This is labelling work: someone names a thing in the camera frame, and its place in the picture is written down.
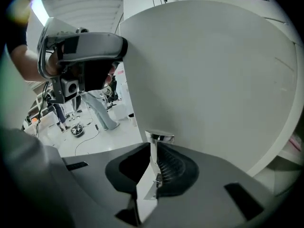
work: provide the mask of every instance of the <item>white curved panel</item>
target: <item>white curved panel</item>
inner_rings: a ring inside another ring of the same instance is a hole
[[[297,82],[296,91],[294,95],[295,99],[290,110],[290,114],[273,146],[248,171],[248,174],[251,176],[254,176],[256,173],[259,173],[270,163],[270,161],[273,160],[274,157],[276,157],[281,152],[282,143],[287,143],[301,117],[304,105],[304,49],[298,44],[295,44],[295,51],[297,56]]]
[[[287,24],[272,19],[267,19],[267,21],[269,21],[274,26],[276,26],[280,31],[282,31],[292,42],[304,47],[300,35],[298,34],[298,32],[295,29],[295,26],[289,19],[287,20]]]
[[[270,149],[283,148],[303,107],[295,98],[299,69],[294,44],[264,18],[224,3],[180,1],[134,15],[120,32],[143,139],[146,129],[174,133],[177,145],[252,176]]]

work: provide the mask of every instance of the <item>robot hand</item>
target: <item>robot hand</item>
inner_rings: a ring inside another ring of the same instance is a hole
[[[38,71],[53,84],[51,103],[63,104],[79,93],[102,89],[111,81],[127,47],[127,41],[118,35],[91,33],[49,18],[37,49]],[[52,53],[47,62],[46,52]]]
[[[54,53],[48,58],[48,61],[46,62],[46,71],[53,76],[58,76],[62,72],[62,66],[58,64],[58,56],[57,56],[57,50],[54,51]],[[105,79],[105,83],[109,84],[112,81],[113,74],[115,72],[116,68],[112,66],[112,68],[109,71],[108,76]],[[75,77],[78,77],[79,75],[79,67],[72,66],[71,72]]]

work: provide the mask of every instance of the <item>white pants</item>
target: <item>white pants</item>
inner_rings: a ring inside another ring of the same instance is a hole
[[[95,97],[90,94],[83,94],[81,95],[81,98],[93,109],[100,124],[105,130],[113,130],[117,126],[117,123],[110,118],[103,104]]]

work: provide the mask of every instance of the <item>person's arm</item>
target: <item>person's arm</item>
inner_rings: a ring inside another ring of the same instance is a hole
[[[36,53],[28,49],[27,45],[19,45],[12,50],[10,57],[15,64],[16,68],[22,75],[22,77],[27,81],[46,81],[39,72],[38,72],[38,56]],[[52,56],[49,61],[52,59],[56,61],[56,58]],[[57,74],[56,63],[53,66],[49,66],[49,63],[46,64],[46,70],[51,75]]]

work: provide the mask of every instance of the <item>white ceiling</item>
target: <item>white ceiling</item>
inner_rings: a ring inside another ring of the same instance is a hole
[[[123,15],[123,0],[42,0],[50,17],[90,32],[114,33]]]

